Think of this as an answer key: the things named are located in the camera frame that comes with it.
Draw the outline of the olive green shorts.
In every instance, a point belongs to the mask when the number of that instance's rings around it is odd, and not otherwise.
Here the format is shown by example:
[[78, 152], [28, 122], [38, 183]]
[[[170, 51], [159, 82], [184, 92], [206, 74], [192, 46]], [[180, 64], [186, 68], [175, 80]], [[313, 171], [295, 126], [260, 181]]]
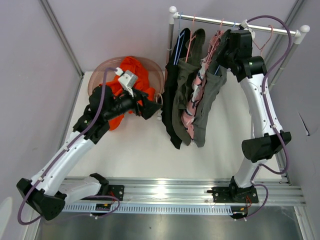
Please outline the olive green shorts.
[[206, 40], [206, 33], [203, 28], [195, 31], [196, 38], [191, 43], [188, 61], [186, 57], [178, 61], [177, 90], [173, 100], [172, 125], [176, 135], [185, 145], [190, 145], [191, 137], [182, 122], [182, 113], [187, 108], [190, 95], [193, 91], [192, 83], [201, 67], [203, 45]]

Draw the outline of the pink hanger of patterned shorts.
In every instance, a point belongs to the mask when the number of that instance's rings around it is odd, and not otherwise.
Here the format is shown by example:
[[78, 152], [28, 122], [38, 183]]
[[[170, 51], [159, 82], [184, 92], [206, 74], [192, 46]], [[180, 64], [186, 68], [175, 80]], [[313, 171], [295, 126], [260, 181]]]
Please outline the pink hanger of patterned shorts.
[[221, 37], [224, 31], [222, 30], [222, 24], [220, 24], [219, 29], [215, 32], [214, 36], [209, 41], [209, 46], [207, 49], [207, 55], [201, 60], [201, 64], [207, 69], [212, 62], [213, 54], [217, 50]]

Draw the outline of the blue hanger of grey shorts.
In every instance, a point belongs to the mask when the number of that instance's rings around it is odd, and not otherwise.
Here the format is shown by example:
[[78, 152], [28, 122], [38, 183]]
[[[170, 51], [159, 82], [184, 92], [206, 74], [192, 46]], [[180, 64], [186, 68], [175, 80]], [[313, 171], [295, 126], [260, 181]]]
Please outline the blue hanger of grey shorts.
[[232, 32], [232, 29], [229, 28], [226, 31], [224, 31], [219, 37], [218, 45], [212, 57], [213, 73], [215, 76], [220, 75], [219, 72], [220, 72], [221, 66], [218, 63], [218, 56], [220, 53], [223, 52], [224, 47], [227, 45], [227, 40], [230, 38], [231, 32]]

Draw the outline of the black shorts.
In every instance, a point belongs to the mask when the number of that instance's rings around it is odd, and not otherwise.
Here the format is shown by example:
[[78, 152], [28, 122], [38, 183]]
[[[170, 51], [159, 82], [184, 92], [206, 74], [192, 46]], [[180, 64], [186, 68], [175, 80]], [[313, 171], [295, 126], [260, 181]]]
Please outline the black shorts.
[[[187, 50], [188, 50], [186, 43], [190, 39], [190, 29], [184, 28], [183, 30], [185, 30], [185, 38], [183, 41], [183, 47], [182, 47], [179, 59], [186, 57]], [[165, 126], [166, 132], [170, 137], [171, 143], [176, 149], [179, 150], [182, 140], [175, 133], [173, 128], [173, 123], [172, 123], [173, 103], [176, 95], [176, 90], [178, 88], [178, 74], [179, 74], [178, 65], [174, 65], [176, 48], [177, 48], [177, 41], [169, 57], [168, 63], [165, 66], [166, 72], [167, 72], [167, 78], [165, 80], [164, 92], [162, 94], [163, 103], [162, 103], [161, 121]]]

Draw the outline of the pink shark print shorts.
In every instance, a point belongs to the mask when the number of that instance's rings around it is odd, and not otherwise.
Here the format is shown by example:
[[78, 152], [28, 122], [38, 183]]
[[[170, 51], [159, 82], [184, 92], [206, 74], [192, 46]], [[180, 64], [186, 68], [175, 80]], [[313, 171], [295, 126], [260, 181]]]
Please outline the pink shark print shorts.
[[194, 126], [193, 122], [196, 116], [196, 108], [200, 103], [202, 94], [203, 94], [203, 86], [204, 86], [204, 75], [205, 75], [205, 67], [202, 65], [196, 73], [195, 79], [192, 82], [192, 93], [190, 96], [190, 100], [187, 103], [186, 110], [182, 113], [181, 120], [182, 123], [189, 134], [191, 141], [194, 142]]

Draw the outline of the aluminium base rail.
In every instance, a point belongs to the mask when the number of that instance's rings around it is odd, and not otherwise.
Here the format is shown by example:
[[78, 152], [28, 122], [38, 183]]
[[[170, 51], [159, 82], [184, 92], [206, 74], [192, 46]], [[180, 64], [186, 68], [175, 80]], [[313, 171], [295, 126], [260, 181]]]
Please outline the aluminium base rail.
[[234, 200], [229, 183], [218, 180], [168, 178], [109, 178], [109, 195], [89, 197], [66, 203], [63, 212], [103, 215], [115, 213], [218, 215], [244, 217], [264, 207], [304, 207], [301, 187], [289, 185], [286, 177], [280, 182], [257, 182], [251, 193]]

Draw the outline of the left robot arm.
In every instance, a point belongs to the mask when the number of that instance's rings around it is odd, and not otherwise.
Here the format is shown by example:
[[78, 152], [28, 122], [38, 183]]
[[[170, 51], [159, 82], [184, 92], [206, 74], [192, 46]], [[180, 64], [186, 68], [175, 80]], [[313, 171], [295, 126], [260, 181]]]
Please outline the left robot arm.
[[47, 221], [56, 218], [65, 205], [83, 199], [119, 201], [110, 194], [109, 181], [98, 173], [63, 187], [65, 177], [78, 161], [92, 149], [110, 129], [110, 120], [132, 111], [145, 120], [152, 117], [161, 104], [149, 100], [148, 94], [133, 89], [115, 96], [107, 85], [99, 85], [89, 96], [89, 104], [73, 126], [69, 139], [31, 179], [21, 178], [16, 187], [22, 204], [28, 204]]

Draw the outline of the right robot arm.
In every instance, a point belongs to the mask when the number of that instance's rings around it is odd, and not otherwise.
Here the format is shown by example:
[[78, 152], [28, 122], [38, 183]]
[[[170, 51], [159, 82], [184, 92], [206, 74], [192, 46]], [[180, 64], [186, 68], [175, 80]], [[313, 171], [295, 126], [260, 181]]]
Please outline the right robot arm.
[[275, 113], [266, 84], [267, 69], [261, 56], [252, 55], [252, 34], [248, 30], [228, 33], [217, 63], [230, 69], [246, 96], [252, 121], [252, 136], [241, 143], [244, 159], [229, 186], [213, 187], [214, 203], [258, 203], [254, 180], [266, 162], [280, 152], [291, 139]]

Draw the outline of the grey shorts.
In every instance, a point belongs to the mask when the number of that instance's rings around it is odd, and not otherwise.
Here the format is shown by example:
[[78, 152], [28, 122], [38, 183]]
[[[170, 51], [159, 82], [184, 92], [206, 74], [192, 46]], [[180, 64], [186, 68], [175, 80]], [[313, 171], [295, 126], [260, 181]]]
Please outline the grey shorts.
[[206, 142], [206, 128], [212, 104], [222, 86], [227, 82], [227, 69], [220, 66], [220, 75], [214, 75], [212, 61], [208, 68], [204, 67], [202, 97], [196, 107], [195, 118], [192, 123], [194, 129], [193, 141], [199, 148], [203, 147]]

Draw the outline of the brown translucent laundry basket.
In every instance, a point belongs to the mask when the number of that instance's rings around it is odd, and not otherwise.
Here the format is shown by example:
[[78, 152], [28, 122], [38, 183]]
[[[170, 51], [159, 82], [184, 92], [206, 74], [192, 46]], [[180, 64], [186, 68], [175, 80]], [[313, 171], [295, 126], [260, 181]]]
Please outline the brown translucent laundry basket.
[[[155, 63], [154, 61], [148, 58], [138, 57], [138, 56], [134, 56], [133, 58], [139, 61], [141, 65], [144, 67], [144, 69], [148, 72], [149, 88], [144, 87], [142, 91], [149, 94], [149, 97], [148, 97], [149, 100], [156, 101], [156, 96], [161, 94], [164, 91], [165, 80], [164, 80], [164, 73], [162, 69], [157, 63]], [[87, 86], [88, 96], [91, 96], [93, 93], [93, 90], [103, 83], [105, 69], [108, 67], [110, 68], [120, 67], [124, 59], [125, 59], [125, 56], [110, 58], [102, 62], [100, 65], [98, 65], [95, 68], [88, 82], [88, 86]]]

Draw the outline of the blue hanger with black shorts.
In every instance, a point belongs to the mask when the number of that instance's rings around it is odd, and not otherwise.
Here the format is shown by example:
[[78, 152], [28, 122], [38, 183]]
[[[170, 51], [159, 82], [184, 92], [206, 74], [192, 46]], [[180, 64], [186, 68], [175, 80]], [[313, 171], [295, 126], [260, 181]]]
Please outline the blue hanger with black shorts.
[[185, 40], [185, 35], [186, 35], [185, 30], [181, 30], [181, 19], [182, 19], [182, 17], [180, 16], [178, 18], [178, 37], [177, 37], [176, 50], [175, 50], [174, 60], [173, 60], [174, 66], [178, 65], [181, 51], [182, 51], [182, 47], [184, 45], [183, 42]]

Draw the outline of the orange shorts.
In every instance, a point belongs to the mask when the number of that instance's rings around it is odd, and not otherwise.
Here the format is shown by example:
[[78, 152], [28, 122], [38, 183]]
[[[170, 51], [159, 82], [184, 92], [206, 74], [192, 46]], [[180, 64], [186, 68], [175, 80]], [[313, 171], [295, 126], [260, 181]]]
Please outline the orange shorts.
[[[122, 93], [117, 96], [113, 95], [112, 89], [106, 85], [109, 71], [115, 72], [118, 83], [122, 87]], [[159, 103], [148, 99], [149, 95], [146, 92], [134, 88], [137, 79], [138, 77], [130, 70], [124, 71], [119, 67], [105, 69], [102, 85], [97, 86], [92, 93], [97, 95], [99, 100], [95, 120], [106, 131], [111, 129], [111, 120], [126, 112], [132, 111], [137, 116], [148, 120], [161, 108]]]

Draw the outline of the clothes rack with metal rod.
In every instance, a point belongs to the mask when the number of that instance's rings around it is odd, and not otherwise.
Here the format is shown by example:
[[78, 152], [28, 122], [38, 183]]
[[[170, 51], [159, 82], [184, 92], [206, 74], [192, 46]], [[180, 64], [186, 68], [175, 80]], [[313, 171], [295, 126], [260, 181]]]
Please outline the clothes rack with metal rod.
[[[225, 26], [225, 27], [236, 27], [239, 28], [242, 26], [241, 22], [232, 22], [232, 21], [226, 21], [226, 20], [219, 20], [219, 19], [213, 19], [213, 18], [207, 18], [207, 17], [201, 17], [201, 16], [191, 16], [191, 15], [185, 15], [181, 12], [178, 12], [177, 8], [175, 6], [170, 6], [168, 9], [169, 11], [169, 19], [168, 19], [168, 39], [167, 39], [167, 54], [166, 54], [166, 61], [169, 61], [169, 57], [172, 54], [173, 51], [173, 33], [174, 33], [174, 26], [175, 26], [175, 20], [181, 21], [192, 21], [192, 22], [199, 22], [199, 23], [206, 23], [206, 24], [212, 24], [212, 25], [219, 25], [219, 26]], [[282, 29], [280, 28], [271, 28], [267, 26], [259, 26], [259, 25], [252, 25], [247, 24], [247, 27], [251, 28], [254, 31], [259, 32], [265, 32], [265, 33], [273, 33], [277, 35], [283, 35], [285, 36], [287, 34], [287, 30], [285, 27]], [[292, 44], [290, 45], [289, 50], [286, 52], [286, 55], [281, 62], [279, 68], [277, 69], [275, 75], [269, 82], [268, 86], [271, 89], [278, 81], [279, 77], [281, 76], [282, 72], [284, 71], [285, 67], [287, 66], [288, 62], [290, 61], [292, 55], [298, 48], [298, 46], [303, 42], [306, 35], [310, 32], [310, 26], [309, 25], [302, 25], [297, 30], [291, 30], [290, 31], [290, 39], [293, 40]]]

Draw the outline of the pink hanger of orange shorts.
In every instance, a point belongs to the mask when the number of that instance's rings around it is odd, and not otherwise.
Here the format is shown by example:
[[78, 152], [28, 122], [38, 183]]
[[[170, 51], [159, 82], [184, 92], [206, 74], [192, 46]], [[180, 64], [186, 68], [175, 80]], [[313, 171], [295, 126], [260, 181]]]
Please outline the pink hanger of orange shorts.
[[252, 41], [253, 44], [255, 45], [255, 47], [259, 50], [259, 53], [260, 53], [260, 56], [263, 57], [263, 51], [264, 51], [264, 48], [266, 47], [266, 45], [270, 42], [270, 40], [272, 39], [273, 37], [273, 34], [274, 34], [274, 28], [272, 25], [268, 25], [268, 27], [271, 29], [271, 32], [270, 32], [270, 35], [268, 37], [268, 39], [266, 40], [266, 42], [262, 45], [262, 46], [259, 46], [254, 40]]

